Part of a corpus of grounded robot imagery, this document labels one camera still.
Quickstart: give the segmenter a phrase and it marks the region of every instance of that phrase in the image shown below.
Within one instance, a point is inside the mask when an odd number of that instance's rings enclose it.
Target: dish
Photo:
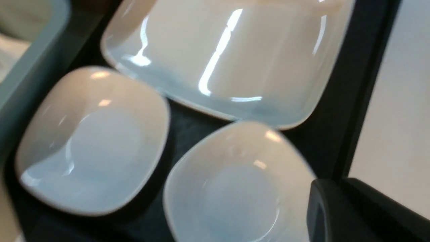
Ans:
[[[399,7],[349,172],[428,220],[429,8],[427,0]]]
[[[101,52],[120,72],[190,108],[288,129],[315,109],[353,3],[125,0]]]
[[[282,134],[257,122],[233,123],[176,163],[164,187],[164,212],[177,242],[309,241],[314,179]]]
[[[45,98],[18,147],[20,184],[59,210],[99,216],[142,189],[169,131],[167,101],[107,68],[64,76]]]
[[[0,83],[29,46],[30,42],[12,39],[0,33]]]

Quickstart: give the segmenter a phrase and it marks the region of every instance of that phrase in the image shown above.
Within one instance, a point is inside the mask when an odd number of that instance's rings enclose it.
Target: black handle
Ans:
[[[307,227],[311,242],[382,242],[331,180],[312,182]]]
[[[363,220],[384,241],[430,242],[428,219],[356,178],[344,178],[339,185]]]
[[[307,226],[311,242],[430,242],[428,219],[355,178],[313,181]]]

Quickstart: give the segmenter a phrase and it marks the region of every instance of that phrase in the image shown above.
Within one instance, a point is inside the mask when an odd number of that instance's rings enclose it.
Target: white square plate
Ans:
[[[288,129],[326,87],[353,0],[124,0],[101,40],[120,72],[226,120]]]

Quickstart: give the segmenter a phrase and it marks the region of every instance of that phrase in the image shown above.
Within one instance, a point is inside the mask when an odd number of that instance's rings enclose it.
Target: black tray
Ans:
[[[283,132],[319,178],[338,180],[343,175],[345,159],[361,127],[360,114],[369,102],[366,93],[373,88],[398,2],[357,0],[340,55],[317,108],[302,125]],[[107,66],[98,45],[113,12],[111,9],[102,20],[71,69]],[[227,122],[175,102],[170,101],[170,106],[170,137],[156,173],[129,205],[109,216],[72,216],[40,203],[19,186],[12,153],[5,169],[6,185],[27,241],[173,241],[162,206],[165,177],[186,151]]]

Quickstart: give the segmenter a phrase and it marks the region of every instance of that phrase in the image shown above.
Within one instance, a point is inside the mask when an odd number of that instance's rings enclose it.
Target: white bowl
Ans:
[[[226,120],[288,129],[315,109],[354,0],[124,0],[101,52],[120,72]]]
[[[107,68],[64,76],[45,98],[16,154],[21,185],[78,215],[111,213],[142,189],[163,152],[170,111],[149,86]]]
[[[170,172],[164,211],[177,242],[304,242],[315,175],[282,134],[230,124],[188,151]]]
[[[30,42],[0,34],[0,83],[29,46]]]

